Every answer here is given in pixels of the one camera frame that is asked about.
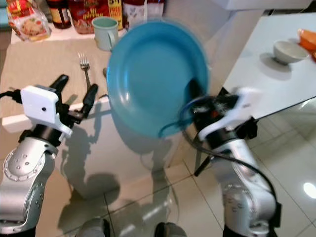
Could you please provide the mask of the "grey robot foot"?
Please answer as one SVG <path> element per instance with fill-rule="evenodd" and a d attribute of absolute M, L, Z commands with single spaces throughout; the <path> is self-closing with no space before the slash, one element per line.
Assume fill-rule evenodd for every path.
<path fill-rule="evenodd" d="M 154 237 L 187 237 L 187 233 L 175 223 L 158 223 Z"/>
<path fill-rule="evenodd" d="M 104 218 L 92 218 L 84 223 L 75 237 L 111 237 L 111 226 Z"/>

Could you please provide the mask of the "red snack bag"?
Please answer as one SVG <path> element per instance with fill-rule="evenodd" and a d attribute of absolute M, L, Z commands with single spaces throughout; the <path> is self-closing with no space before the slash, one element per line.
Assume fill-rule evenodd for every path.
<path fill-rule="evenodd" d="M 93 34 L 92 20 L 99 16 L 114 18 L 118 29 L 122 29 L 122 0 L 68 0 L 67 3 L 78 34 Z"/>

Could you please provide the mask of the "grey right robot foot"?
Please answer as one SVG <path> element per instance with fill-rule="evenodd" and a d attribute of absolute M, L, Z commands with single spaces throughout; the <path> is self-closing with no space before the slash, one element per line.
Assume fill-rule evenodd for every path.
<path fill-rule="evenodd" d="M 154 237 L 187 237 L 187 233 L 175 223 L 158 223 Z"/>

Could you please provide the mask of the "teal bench seat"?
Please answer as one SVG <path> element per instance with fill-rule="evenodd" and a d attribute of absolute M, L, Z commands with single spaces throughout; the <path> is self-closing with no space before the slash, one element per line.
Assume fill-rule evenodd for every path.
<path fill-rule="evenodd" d="M 7 0 L 0 0 L 0 30 L 9 30 Z"/>

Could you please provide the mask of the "white and red food bag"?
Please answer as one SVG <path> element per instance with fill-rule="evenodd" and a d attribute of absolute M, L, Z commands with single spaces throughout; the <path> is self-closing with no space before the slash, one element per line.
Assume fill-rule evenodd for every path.
<path fill-rule="evenodd" d="M 164 14 L 166 0 L 123 0 L 122 14 L 123 27 L 126 30 L 147 22 L 147 20 L 160 18 Z"/>

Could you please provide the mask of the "blue round plate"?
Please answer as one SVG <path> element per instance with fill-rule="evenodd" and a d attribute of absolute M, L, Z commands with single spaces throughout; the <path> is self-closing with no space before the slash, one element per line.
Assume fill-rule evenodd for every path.
<path fill-rule="evenodd" d="M 106 85 L 111 108 L 129 129 L 151 138 L 180 132 L 190 81 L 210 90 L 203 46 L 185 25 L 153 20 L 136 25 L 114 47 Z"/>

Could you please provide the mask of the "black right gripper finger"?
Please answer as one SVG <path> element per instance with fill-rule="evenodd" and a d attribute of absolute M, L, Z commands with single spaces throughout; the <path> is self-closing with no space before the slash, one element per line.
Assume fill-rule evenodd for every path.
<path fill-rule="evenodd" d="M 188 102 L 189 110 L 208 110 L 208 96 L 197 79 L 191 79 L 188 83 L 188 93 L 191 99 Z"/>

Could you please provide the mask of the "pale green mug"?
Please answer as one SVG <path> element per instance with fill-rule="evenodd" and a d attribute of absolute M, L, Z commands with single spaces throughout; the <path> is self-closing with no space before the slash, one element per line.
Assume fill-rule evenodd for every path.
<path fill-rule="evenodd" d="M 111 51 L 119 41 L 119 23 L 115 18 L 99 16 L 92 19 L 94 38 L 100 50 Z"/>

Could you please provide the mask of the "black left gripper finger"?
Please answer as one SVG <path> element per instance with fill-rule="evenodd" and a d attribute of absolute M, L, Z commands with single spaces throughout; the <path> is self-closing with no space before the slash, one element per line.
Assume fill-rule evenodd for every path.
<path fill-rule="evenodd" d="M 82 104 L 83 104 L 81 108 L 82 118 L 87 118 L 90 111 L 92 111 L 97 92 L 98 92 L 98 85 L 96 83 L 89 86 L 88 90 L 86 91 L 86 94 L 82 100 Z"/>
<path fill-rule="evenodd" d="M 50 88 L 54 89 L 56 93 L 63 92 L 63 89 L 65 88 L 66 84 L 69 81 L 68 75 L 59 75 L 57 79 L 50 85 Z"/>

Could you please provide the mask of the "beige woven placemat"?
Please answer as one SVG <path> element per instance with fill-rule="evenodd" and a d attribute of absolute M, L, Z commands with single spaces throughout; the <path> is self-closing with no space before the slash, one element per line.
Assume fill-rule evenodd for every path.
<path fill-rule="evenodd" d="M 108 89 L 103 69 L 111 54 L 100 50 L 94 39 L 18 41 L 11 44 L 0 75 L 0 92 L 28 85 L 49 86 L 64 74 L 69 76 L 69 81 L 62 92 L 62 101 L 70 105 L 81 104 L 87 88 L 79 65 L 79 53 L 89 61 L 90 81 L 99 86 L 97 95 L 106 94 Z"/>

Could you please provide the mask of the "grey ceramic bowl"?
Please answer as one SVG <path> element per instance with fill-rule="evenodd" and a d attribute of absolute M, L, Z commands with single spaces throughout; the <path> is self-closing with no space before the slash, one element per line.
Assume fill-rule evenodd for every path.
<path fill-rule="evenodd" d="M 308 59 L 309 52 L 299 45 L 298 39 L 278 40 L 273 43 L 273 60 L 281 65 L 291 65 Z"/>

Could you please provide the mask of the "noodle packet with food picture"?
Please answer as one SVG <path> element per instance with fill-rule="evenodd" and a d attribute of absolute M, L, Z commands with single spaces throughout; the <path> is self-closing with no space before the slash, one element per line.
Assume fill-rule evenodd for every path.
<path fill-rule="evenodd" d="M 35 0 L 7 0 L 7 24 L 23 41 L 39 41 L 50 37 L 46 15 Z"/>

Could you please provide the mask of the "orange plastic dish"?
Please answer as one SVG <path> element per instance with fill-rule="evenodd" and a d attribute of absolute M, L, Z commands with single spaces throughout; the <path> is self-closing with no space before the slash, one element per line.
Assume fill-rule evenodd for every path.
<path fill-rule="evenodd" d="M 307 52 L 316 52 L 316 32 L 308 29 L 298 29 L 299 45 Z"/>

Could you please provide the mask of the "black table leg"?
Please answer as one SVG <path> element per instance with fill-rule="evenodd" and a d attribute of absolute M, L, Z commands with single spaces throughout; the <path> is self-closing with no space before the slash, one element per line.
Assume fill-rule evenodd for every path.
<path fill-rule="evenodd" d="M 208 165 L 210 165 L 212 159 L 213 156 L 206 156 L 206 158 L 204 158 L 204 160 L 197 166 L 193 175 L 198 177 L 208 167 Z"/>

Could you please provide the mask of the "grey left robot foot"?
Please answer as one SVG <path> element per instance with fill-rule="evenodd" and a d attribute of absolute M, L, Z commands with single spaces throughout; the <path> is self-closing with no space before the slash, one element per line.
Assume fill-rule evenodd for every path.
<path fill-rule="evenodd" d="M 75 237 L 111 237 L 111 226 L 104 218 L 92 218 L 84 223 Z"/>

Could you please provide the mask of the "dark sauce bottle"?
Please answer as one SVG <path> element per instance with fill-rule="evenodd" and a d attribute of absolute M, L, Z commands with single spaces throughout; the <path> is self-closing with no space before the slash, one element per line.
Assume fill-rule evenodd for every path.
<path fill-rule="evenodd" d="M 72 26 L 72 21 L 68 13 L 67 0 L 46 0 L 46 3 L 49 6 L 54 27 L 57 29 L 69 29 Z"/>

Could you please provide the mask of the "silver metal fork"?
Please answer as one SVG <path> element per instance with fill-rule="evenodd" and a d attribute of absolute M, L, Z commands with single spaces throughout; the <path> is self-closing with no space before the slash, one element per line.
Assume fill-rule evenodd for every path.
<path fill-rule="evenodd" d="M 89 69 L 90 69 L 89 61 L 88 61 L 86 55 L 81 53 L 81 52 L 79 52 L 78 57 L 79 57 L 80 68 L 84 72 L 84 75 L 85 75 L 86 90 L 89 90 L 89 88 L 92 85 L 92 83 L 89 79 Z"/>

